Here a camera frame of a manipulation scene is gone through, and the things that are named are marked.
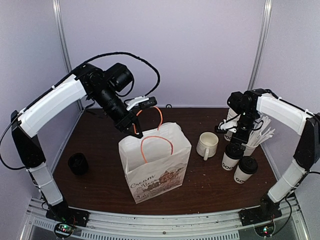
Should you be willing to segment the white paper takeout bag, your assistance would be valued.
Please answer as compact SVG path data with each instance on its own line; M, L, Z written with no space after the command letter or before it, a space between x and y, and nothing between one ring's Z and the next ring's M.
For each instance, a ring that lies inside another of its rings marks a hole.
M161 121L118 143L124 177L136 204L183 184L192 145L176 122Z

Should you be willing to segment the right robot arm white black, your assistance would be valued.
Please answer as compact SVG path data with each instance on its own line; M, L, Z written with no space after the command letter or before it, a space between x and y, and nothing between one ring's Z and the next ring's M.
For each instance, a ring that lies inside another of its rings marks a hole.
M243 159L245 144L254 130L255 120L268 115L294 130L299 136L292 163L282 177L260 199L256 210L259 220L266 221L276 214L280 201L291 194L310 173L320 158L320 115L311 113L276 96L270 89L247 90L231 93L227 105L237 114L238 121L224 120L217 131L232 132L223 161Z

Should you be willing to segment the white paper cup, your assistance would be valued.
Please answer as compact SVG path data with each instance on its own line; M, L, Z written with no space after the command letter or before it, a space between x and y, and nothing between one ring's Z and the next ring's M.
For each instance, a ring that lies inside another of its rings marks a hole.
M226 171L231 171L238 164L239 160L243 157L243 155L237 156L229 156L226 152L223 154L222 158L222 168Z
M239 168L239 166L237 165L237 168L234 172L234 176L233 179L236 183L238 184L243 184L245 183L253 174L246 174L244 172L242 172Z

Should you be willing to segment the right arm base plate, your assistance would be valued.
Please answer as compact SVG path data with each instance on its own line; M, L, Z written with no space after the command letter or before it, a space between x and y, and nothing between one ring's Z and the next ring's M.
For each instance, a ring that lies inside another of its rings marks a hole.
M274 218L282 216L281 210L276 210L274 213L262 213L261 207L243 208L238 212L242 226L255 225Z

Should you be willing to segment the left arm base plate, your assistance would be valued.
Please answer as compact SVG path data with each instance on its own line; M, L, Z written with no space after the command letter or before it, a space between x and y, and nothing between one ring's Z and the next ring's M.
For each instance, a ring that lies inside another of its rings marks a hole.
M48 209L45 214L45 217L48 219L76 227L86 227L89 216L90 213L88 211L75 208L69 208L64 216L54 214L50 209Z

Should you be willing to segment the stack of black cup lids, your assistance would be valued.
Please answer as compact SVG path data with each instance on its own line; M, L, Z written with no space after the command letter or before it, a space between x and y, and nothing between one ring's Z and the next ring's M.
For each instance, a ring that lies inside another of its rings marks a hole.
M73 154L68 159L68 167L71 172L76 176L82 176L89 170L89 164L85 155L81 152Z

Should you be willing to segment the stack of white paper cups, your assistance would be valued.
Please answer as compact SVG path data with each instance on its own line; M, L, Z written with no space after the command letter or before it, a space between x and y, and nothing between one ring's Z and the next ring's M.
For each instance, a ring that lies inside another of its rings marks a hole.
M227 118L226 118L226 128L228 129L227 133L224 134L224 139L226 141L230 141L232 138L233 132L230 131L230 128L233 127L237 121L239 120L240 115L237 114L233 109L229 108L228 113L227 113Z

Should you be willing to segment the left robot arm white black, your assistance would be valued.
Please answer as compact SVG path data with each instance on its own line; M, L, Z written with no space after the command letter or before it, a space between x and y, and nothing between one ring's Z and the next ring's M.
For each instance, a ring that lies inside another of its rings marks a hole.
M12 114L16 119L13 120L11 134L20 159L37 183L49 209L61 222L69 221L72 211L48 169L37 137L39 130L69 105L87 97L102 107L119 131L142 138L141 132L135 134L130 131L132 125L140 125L132 108L147 101L148 97L135 97L124 104L117 95L133 81L132 73L121 63L108 70L86 64L74 70L32 106Z

